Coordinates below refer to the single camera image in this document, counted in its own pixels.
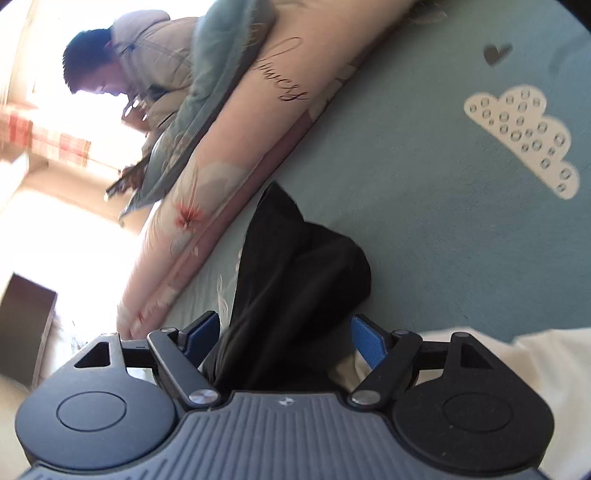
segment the metal screw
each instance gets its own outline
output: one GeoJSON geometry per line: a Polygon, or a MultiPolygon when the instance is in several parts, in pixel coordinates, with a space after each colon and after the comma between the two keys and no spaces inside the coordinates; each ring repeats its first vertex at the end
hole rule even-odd
{"type": "Polygon", "coordinates": [[[189,400],[195,403],[195,405],[209,405],[216,402],[219,397],[220,394],[215,390],[202,388],[201,390],[196,390],[191,393],[189,395],[189,400]]]}
{"type": "Polygon", "coordinates": [[[353,402],[364,407],[375,405],[381,398],[380,394],[374,390],[359,390],[351,396],[353,402]]]}

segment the red flower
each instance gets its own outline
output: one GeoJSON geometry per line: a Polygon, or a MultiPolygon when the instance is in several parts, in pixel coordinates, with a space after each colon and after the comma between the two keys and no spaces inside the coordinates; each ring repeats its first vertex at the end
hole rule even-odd
{"type": "Polygon", "coordinates": [[[183,230],[193,228],[206,219],[205,213],[199,208],[185,206],[182,203],[177,203],[174,207],[178,210],[178,218],[174,224],[183,230]]]}

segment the man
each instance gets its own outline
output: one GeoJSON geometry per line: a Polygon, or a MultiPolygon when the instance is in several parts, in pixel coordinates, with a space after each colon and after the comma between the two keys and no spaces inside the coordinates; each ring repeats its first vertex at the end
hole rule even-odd
{"type": "MultiPolygon", "coordinates": [[[[197,20],[170,20],[158,10],[132,12],[110,28],[78,33],[64,51],[64,81],[72,93],[127,95],[122,119],[147,133],[143,157],[189,92],[197,20]]],[[[130,179],[129,186],[137,188],[142,179],[143,174],[130,179]]]]}

